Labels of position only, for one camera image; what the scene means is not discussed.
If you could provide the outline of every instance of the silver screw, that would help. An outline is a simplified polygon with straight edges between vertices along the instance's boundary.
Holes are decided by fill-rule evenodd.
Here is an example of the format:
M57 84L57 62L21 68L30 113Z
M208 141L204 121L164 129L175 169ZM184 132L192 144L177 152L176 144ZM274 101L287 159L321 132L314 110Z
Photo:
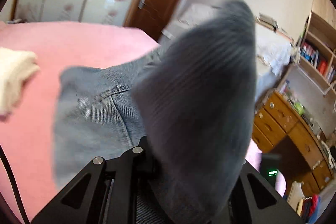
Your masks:
M142 151L143 151L143 149L142 149L142 147L140 147L140 146L136 146L136 147L134 147L134 148L132 149L132 152L133 152L134 154L140 154Z
M102 158L102 157L95 157L94 159L93 159L93 163L94 164L102 164L103 163L103 161L104 161L104 159Z

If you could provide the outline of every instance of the green object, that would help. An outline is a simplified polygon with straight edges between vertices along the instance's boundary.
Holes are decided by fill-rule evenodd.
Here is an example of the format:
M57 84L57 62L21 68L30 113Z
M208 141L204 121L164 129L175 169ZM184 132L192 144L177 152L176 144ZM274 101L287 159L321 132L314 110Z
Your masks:
M296 110L296 112L301 116L304 112L305 112L305 109L303 107L303 105L300 103L300 102L296 102L294 104L294 108Z

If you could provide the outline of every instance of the pink bed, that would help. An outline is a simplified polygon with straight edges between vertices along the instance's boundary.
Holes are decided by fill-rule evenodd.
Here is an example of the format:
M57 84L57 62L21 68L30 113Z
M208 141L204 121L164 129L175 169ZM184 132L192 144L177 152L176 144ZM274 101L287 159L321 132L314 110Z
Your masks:
M68 66L107 68L134 60L157 43L138 29L76 22L7 25L0 22L0 47L33 51L41 70L23 90L13 113L0 122L0 142L13 169L28 218L57 193L53 181L52 124L59 74ZM246 159L258 168L260 150L251 141ZM283 177L277 185L283 195ZM22 221L6 171L0 163L0 192Z

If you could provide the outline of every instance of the black cable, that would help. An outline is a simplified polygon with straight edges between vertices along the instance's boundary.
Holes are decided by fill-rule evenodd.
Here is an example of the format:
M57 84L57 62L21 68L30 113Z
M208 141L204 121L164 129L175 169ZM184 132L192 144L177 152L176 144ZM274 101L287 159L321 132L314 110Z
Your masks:
M17 206L18 206L18 208L20 210L20 213L21 213L21 216L23 218L23 221L24 221L25 224L30 224L29 219L28 219L27 214L26 214L26 210L25 210L25 208L23 206L23 203L22 203L22 200L21 200L20 192L19 192L19 189L17 187L13 171L11 169L11 166L9 165L9 162L7 160L5 152L2 150L1 145L0 145L0 159L1 159L2 163L3 163L3 166L6 169L9 181L10 181L10 183L12 185L12 189L13 189L13 192L14 192L15 200L16 200Z

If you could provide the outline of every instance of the dark gray sock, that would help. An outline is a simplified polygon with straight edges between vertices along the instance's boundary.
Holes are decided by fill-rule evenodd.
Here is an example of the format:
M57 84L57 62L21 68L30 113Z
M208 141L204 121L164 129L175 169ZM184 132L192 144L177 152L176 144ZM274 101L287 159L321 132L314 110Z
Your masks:
M175 223L205 224L228 200L251 138L255 85L254 16L229 0L133 87L163 168L150 185Z

